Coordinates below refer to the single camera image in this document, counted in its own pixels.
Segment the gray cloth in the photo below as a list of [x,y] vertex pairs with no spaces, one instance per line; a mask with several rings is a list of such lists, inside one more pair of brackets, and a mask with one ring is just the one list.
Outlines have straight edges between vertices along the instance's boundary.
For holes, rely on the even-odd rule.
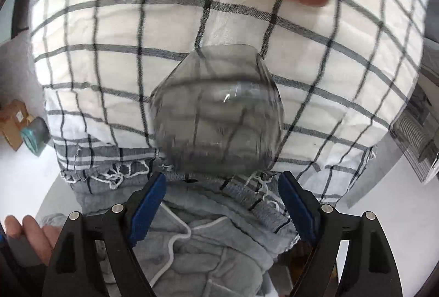
[[[164,204],[133,249],[158,296],[253,297],[273,259],[291,246],[292,231],[273,233],[234,199],[195,185],[169,182]],[[65,220],[56,214],[44,223]],[[104,258],[108,291],[120,296],[105,253]]]

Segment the silver screw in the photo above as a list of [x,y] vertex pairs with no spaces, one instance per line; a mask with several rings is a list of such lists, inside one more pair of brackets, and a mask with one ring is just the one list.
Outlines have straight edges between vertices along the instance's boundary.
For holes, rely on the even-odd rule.
[[334,209],[329,204],[323,204],[322,205],[322,211],[325,213],[332,213]]
[[369,220],[375,220],[377,216],[375,215],[375,213],[371,212],[371,211],[367,211],[366,212],[366,218]]
[[113,205],[111,210],[113,211],[113,213],[120,213],[121,211],[123,211],[123,205],[115,204],[115,205]]
[[70,213],[70,215],[69,215],[70,220],[76,220],[79,217],[80,217],[80,213],[78,211],[74,211],[74,212]]

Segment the human hand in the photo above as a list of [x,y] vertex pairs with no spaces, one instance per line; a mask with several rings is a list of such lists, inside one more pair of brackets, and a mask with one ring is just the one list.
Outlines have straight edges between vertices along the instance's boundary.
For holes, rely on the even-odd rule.
[[16,217],[9,215],[4,221],[4,227],[6,235],[12,238],[18,239],[22,235],[26,236],[30,246],[41,262],[46,266],[49,265],[53,248],[62,227],[45,225],[40,228],[36,220],[30,215],[26,215],[23,218],[22,224],[19,223]]

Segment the checkered tablecloth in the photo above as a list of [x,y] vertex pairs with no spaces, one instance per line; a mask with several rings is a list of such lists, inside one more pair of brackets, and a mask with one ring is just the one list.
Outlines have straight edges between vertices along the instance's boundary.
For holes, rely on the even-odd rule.
[[192,50],[249,44],[285,110],[270,169],[334,203],[408,102],[428,0],[32,0],[32,47],[66,176],[154,157],[148,98]]

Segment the cardboard box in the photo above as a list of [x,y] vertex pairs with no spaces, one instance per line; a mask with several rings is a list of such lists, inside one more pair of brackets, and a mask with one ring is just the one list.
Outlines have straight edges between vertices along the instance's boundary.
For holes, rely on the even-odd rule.
[[20,131],[28,125],[28,117],[26,105],[19,100],[13,100],[0,111],[0,129],[15,151],[23,143]]

